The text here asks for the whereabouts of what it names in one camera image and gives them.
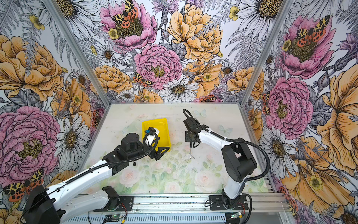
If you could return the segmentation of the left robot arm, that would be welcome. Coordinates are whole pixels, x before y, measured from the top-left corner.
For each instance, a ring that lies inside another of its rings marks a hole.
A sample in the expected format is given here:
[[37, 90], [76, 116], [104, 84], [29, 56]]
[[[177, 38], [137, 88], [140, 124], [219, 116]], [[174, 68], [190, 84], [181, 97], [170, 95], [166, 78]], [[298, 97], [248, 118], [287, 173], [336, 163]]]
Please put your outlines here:
[[131, 162], [136, 163], [146, 156], [159, 160], [170, 150], [169, 146], [160, 146], [160, 142], [160, 137], [154, 130], [148, 130], [143, 139], [136, 133], [127, 134], [120, 145], [90, 168], [50, 187], [35, 187], [27, 200], [21, 222], [47, 224], [51, 221], [60, 224], [92, 210], [116, 211], [125, 208], [120, 196], [111, 186], [88, 197], [81, 197], [80, 193], [116, 175]]

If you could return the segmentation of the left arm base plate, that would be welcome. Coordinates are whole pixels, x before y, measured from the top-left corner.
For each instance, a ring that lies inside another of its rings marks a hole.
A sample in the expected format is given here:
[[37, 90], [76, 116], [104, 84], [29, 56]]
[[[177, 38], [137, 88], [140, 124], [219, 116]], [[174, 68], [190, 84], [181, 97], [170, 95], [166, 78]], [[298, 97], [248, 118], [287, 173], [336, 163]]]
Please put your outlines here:
[[119, 196], [118, 198], [111, 198], [104, 208], [96, 209], [95, 212], [105, 211], [132, 211], [134, 204], [134, 196]]

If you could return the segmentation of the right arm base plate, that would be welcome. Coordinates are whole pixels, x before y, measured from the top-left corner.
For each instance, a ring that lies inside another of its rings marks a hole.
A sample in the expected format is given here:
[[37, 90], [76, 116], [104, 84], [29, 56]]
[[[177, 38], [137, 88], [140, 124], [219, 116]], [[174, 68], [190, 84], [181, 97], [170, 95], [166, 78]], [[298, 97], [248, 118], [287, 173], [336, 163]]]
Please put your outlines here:
[[209, 195], [209, 207], [212, 211], [243, 211], [249, 209], [249, 204], [245, 196], [229, 199], [223, 195]]

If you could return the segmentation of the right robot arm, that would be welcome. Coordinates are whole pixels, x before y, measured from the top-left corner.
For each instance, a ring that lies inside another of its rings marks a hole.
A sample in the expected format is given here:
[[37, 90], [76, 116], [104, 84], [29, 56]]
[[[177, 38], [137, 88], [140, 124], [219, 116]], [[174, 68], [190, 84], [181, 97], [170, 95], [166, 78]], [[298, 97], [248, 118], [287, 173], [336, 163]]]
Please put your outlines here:
[[222, 190], [222, 202], [227, 209], [233, 209], [239, 201], [246, 186], [247, 178], [257, 168], [256, 160], [244, 139], [229, 140], [207, 126], [202, 126], [196, 119], [187, 118], [183, 121], [187, 130], [185, 141], [190, 147], [201, 143], [215, 148], [222, 153], [228, 181]]

